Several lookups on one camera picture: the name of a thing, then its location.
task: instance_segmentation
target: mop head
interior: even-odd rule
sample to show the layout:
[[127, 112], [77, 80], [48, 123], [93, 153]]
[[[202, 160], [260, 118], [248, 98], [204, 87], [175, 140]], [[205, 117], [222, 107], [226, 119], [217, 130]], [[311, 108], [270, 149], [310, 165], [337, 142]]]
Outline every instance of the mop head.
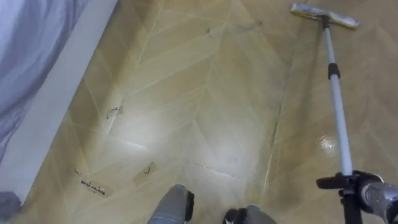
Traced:
[[328, 16], [329, 22], [350, 29], [355, 29], [359, 26], [359, 21], [356, 19], [342, 16], [331, 11], [310, 7], [301, 3], [293, 3], [292, 9], [290, 11], [292, 14], [316, 20], [321, 20], [321, 16]]

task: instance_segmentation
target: herringbone floor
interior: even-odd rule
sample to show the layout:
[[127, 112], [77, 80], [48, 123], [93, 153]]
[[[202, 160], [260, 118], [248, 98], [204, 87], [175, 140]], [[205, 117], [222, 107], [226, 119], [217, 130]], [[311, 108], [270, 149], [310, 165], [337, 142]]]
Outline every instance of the herringbone floor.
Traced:
[[[250, 203], [343, 223], [315, 185], [339, 171], [322, 31], [292, 2], [120, 0], [12, 223], [146, 223], [176, 182], [196, 194], [192, 223]], [[331, 30], [353, 162], [395, 183], [398, 2], [307, 4], [361, 21]]]

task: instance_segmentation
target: bed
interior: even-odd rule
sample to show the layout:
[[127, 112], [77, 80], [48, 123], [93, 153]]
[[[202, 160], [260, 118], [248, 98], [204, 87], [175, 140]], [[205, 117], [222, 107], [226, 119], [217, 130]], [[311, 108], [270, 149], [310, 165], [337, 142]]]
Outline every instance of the bed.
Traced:
[[0, 2], [0, 220], [25, 201], [116, 1]]

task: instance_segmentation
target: metal pole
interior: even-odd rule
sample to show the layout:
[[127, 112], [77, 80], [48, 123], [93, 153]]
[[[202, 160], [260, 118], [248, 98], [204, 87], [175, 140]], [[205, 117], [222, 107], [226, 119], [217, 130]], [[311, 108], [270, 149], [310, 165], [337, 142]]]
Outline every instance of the metal pole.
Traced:
[[[324, 29], [326, 38], [326, 48], [328, 50], [329, 63], [335, 63], [335, 53], [331, 44], [329, 28]], [[353, 165], [351, 162], [351, 153], [349, 151], [349, 142], [347, 135], [346, 120], [344, 116], [343, 100], [341, 99], [339, 76], [332, 74], [330, 76], [331, 89], [333, 91], [333, 104], [335, 106], [335, 116], [337, 123], [338, 140], [340, 144], [340, 162], [341, 173], [343, 175], [353, 174]]]

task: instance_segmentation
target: flat mop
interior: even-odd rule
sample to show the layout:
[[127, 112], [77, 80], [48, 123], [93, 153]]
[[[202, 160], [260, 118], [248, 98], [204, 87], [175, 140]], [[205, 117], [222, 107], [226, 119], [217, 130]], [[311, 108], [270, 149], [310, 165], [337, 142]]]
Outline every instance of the flat mop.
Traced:
[[335, 61], [333, 45], [331, 43], [331, 35], [329, 24], [338, 24], [346, 28], [355, 29], [359, 26], [356, 19], [341, 16], [337, 13], [317, 9], [305, 4], [293, 4], [292, 14], [315, 19], [322, 22], [323, 32], [326, 38], [326, 48], [328, 51], [329, 67], [328, 78], [331, 81], [331, 89], [333, 92], [333, 104], [335, 106], [336, 125], [338, 131], [338, 140], [340, 144], [340, 162], [341, 172], [333, 177], [325, 177], [317, 180], [317, 185], [321, 189], [341, 189], [341, 202], [344, 206], [346, 223], [362, 223], [361, 208], [357, 206], [357, 195], [354, 193], [356, 174], [353, 173], [353, 165], [351, 162], [351, 153], [349, 151], [349, 142], [347, 135], [347, 127], [344, 116], [343, 100], [340, 92], [340, 71]]

